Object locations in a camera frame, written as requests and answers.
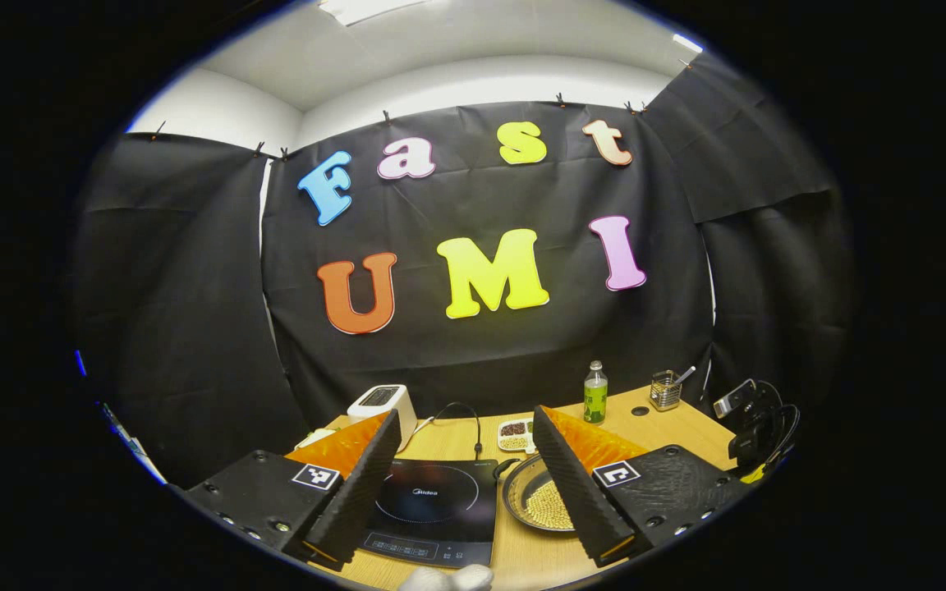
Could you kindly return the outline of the stainless steel pot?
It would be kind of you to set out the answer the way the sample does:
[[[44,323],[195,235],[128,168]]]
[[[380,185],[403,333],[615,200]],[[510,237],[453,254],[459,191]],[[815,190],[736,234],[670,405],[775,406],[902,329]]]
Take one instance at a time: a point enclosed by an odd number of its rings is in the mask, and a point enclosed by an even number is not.
[[[547,466],[545,466],[540,454],[533,454],[533,456],[528,456],[523,460],[504,460],[494,469],[493,475],[499,483],[500,491],[502,491],[504,508],[519,523],[532,529],[547,532],[547,534],[574,534],[575,527],[572,531],[541,529],[535,526],[532,521],[529,521],[528,516],[526,516],[523,502],[528,498],[529,493],[536,490],[545,480],[554,480],[549,475]]]

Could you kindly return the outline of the pile of soybeans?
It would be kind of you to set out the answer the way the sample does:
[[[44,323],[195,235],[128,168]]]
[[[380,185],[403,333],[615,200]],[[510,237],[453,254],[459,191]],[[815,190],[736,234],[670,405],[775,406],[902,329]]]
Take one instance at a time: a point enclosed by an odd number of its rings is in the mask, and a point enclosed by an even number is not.
[[[545,480],[523,502],[528,520],[541,529],[572,531],[574,524],[553,480]]]

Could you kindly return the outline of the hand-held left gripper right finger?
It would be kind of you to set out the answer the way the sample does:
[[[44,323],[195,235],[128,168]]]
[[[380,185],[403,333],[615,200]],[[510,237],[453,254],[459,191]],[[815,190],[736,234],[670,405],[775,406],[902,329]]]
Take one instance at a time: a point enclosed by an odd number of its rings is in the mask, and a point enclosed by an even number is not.
[[[649,451],[544,406],[534,410],[533,440],[597,567],[671,546],[752,490],[677,444]]]

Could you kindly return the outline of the green label plastic bottle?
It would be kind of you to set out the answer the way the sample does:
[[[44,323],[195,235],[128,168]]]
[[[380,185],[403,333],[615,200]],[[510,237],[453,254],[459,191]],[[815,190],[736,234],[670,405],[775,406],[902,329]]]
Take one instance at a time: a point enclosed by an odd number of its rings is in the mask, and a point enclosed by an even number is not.
[[[590,424],[604,422],[607,415],[608,379],[601,360],[590,363],[589,373],[583,379],[583,419]]]

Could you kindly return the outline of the black induction cooktop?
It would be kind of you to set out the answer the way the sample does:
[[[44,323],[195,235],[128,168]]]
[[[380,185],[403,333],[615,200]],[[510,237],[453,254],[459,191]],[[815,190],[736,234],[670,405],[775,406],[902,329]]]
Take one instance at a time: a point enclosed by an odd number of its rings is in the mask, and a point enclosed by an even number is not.
[[[392,460],[360,549],[434,567],[488,566],[498,467],[498,460]]]

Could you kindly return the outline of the white divided bean tray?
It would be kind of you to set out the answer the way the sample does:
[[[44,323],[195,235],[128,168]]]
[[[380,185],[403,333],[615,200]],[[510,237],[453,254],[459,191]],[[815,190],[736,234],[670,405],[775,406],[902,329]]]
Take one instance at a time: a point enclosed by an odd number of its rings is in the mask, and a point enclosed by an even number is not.
[[[536,453],[532,418],[504,420],[497,428],[497,448],[506,453]]]

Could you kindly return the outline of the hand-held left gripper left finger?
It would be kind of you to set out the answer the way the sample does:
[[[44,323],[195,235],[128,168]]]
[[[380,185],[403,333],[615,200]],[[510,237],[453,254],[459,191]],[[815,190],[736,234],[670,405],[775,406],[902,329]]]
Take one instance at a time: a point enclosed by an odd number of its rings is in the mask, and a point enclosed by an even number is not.
[[[185,490],[184,501],[245,541],[341,571],[363,541],[401,435],[390,410],[289,456],[255,450]]]

